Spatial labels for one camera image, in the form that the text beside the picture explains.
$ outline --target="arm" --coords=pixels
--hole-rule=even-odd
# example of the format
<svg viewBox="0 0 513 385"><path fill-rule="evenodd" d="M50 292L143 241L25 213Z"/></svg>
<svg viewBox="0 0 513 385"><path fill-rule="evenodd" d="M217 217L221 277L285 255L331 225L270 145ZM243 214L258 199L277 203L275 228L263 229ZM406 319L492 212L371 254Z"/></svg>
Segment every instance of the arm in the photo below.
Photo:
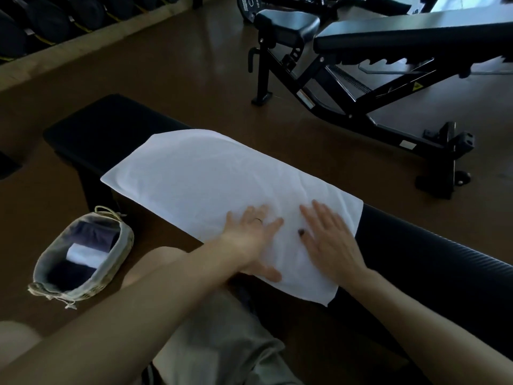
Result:
<svg viewBox="0 0 513 385"><path fill-rule="evenodd" d="M118 291L0 373L9 385L126 384L147 366L203 297L243 269L273 280L258 258L283 219L264 226L265 207L231 213L223 234Z"/></svg>
<svg viewBox="0 0 513 385"><path fill-rule="evenodd" d="M342 218L301 206L315 239L300 230L312 262L390 331L434 384L511 384L513 362L369 270Z"/></svg>

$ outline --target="person's left hand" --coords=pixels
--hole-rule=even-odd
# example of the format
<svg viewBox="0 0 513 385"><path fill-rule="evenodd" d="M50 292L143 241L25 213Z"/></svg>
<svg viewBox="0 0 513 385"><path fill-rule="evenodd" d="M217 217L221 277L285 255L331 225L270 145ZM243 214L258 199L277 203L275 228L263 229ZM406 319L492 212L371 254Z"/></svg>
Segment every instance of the person's left hand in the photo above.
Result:
<svg viewBox="0 0 513 385"><path fill-rule="evenodd" d="M226 224L220 240L229 244L241 257L243 273L262 276L272 282L280 282L282 275L272 266L260 261L264 251L283 225L283 218L264 225L269 207L262 205L259 208L247 207L239 222L236 222L231 212L226 214Z"/></svg>

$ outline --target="folded white cloth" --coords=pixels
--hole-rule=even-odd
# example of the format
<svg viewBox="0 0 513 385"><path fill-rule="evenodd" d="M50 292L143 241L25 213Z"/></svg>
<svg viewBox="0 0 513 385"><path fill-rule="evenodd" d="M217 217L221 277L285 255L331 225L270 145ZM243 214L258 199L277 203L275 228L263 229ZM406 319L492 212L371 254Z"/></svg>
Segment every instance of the folded white cloth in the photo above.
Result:
<svg viewBox="0 0 513 385"><path fill-rule="evenodd" d="M79 265L86 265L98 269L109 256L108 252L96 250L91 247L82 246L74 243L68 248L66 259Z"/></svg>
<svg viewBox="0 0 513 385"><path fill-rule="evenodd" d="M285 219L264 254L283 276L271 285L324 305L335 297L337 285L311 263L299 239L298 229L308 228L299 205L312 199L326 203L353 234L363 209L351 194L208 130L152 135L102 181L202 242L222 232L229 210L241 215L248 205L268 204L267 222Z"/></svg>

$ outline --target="yellow triangle sticker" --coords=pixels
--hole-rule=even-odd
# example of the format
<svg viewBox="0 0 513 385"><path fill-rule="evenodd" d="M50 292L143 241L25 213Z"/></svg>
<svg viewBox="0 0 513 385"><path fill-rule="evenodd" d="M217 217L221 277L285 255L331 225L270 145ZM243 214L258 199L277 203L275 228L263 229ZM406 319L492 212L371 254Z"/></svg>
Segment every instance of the yellow triangle sticker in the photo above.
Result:
<svg viewBox="0 0 513 385"><path fill-rule="evenodd" d="M414 83L414 90L412 90L412 91L414 92L415 90L419 90L422 88L424 88L424 86L421 85L420 83L416 82L416 83Z"/></svg>

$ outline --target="woven basket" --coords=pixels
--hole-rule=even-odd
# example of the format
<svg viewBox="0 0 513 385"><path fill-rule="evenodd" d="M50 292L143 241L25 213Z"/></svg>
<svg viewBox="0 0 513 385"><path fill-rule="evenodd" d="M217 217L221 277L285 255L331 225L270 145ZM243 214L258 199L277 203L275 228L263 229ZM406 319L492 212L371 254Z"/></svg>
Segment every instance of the woven basket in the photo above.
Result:
<svg viewBox="0 0 513 385"><path fill-rule="evenodd" d="M100 265L91 278L72 291L60 291L55 285L48 282L47 275L56 264L66 258L68 248L73 244L69 240L69 233L79 221L119 227L119 239L110 250L105 262ZM132 249L133 239L132 229L123 222L118 213L107 207L97 206L94 208L94 212L71 223L41 254L34 268L33 282L28 285L28 290L35 296L44 296L49 300L56 299L66 303L66 308L76 309L77 301L94 296L112 281Z"/></svg>

